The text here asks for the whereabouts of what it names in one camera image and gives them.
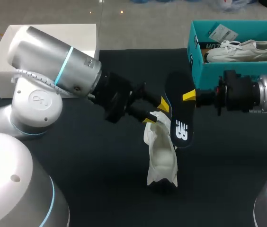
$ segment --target black table surface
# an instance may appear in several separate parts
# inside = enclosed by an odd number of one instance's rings
[[[100,60],[157,94],[169,73],[190,74],[186,49],[101,51]],[[194,143],[177,150],[176,190],[146,186],[145,125],[130,116],[112,124],[103,114],[87,100],[64,99],[55,126],[24,141],[63,192],[71,227],[254,226],[254,201],[267,180],[267,113],[196,109]]]

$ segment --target insole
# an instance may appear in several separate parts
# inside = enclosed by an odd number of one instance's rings
[[[193,139],[196,107],[195,84],[191,73],[173,72],[165,82],[165,94],[171,106],[170,137],[178,148],[189,146]]]

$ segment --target white cardboard box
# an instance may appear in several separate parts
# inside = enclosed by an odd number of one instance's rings
[[[31,25],[73,46],[98,60],[98,34],[96,24]],[[16,70],[7,63],[9,45],[22,25],[10,25],[0,41],[0,97],[12,98],[15,84],[11,83]]]

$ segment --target barcode label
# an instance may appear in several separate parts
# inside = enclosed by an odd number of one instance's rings
[[[219,24],[214,31],[210,31],[209,38],[215,40],[216,42],[223,42],[224,40],[233,41],[239,35],[224,25]]]
[[[230,33],[231,33],[231,31],[228,30],[228,32],[225,33],[225,35],[222,37],[222,39],[220,39],[219,43],[223,42]]]

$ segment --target white sneaker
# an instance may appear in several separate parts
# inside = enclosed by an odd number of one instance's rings
[[[267,41],[223,41],[219,48],[211,49],[204,58],[206,62],[267,61]]]
[[[177,180],[177,156],[170,139],[170,119],[162,112],[152,112],[157,123],[146,123],[144,142],[149,146],[149,170],[147,185],[153,181],[168,179],[175,186]]]

